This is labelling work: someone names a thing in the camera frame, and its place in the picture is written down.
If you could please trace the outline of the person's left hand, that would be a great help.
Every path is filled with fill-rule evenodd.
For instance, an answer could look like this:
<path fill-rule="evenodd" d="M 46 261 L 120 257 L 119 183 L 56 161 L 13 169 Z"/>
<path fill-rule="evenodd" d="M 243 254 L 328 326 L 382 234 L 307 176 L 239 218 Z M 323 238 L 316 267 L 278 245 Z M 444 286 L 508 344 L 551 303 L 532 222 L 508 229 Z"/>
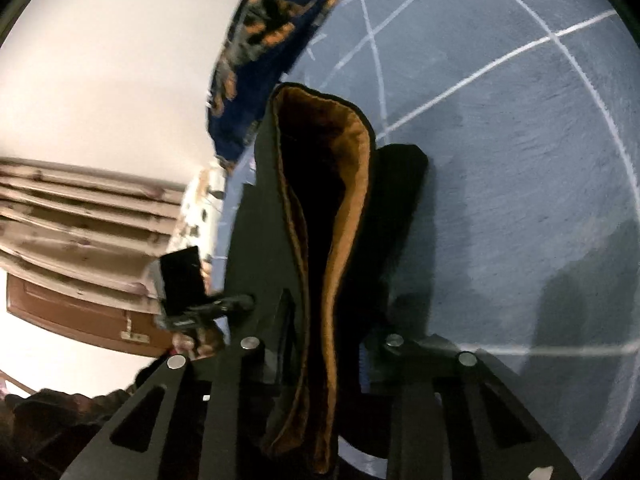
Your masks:
<path fill-rule="evenodd" d="M 216 325 L 172 334 L 172 348 L 191 361 L 212 358 L 225 346 L 224 333 Z"/>

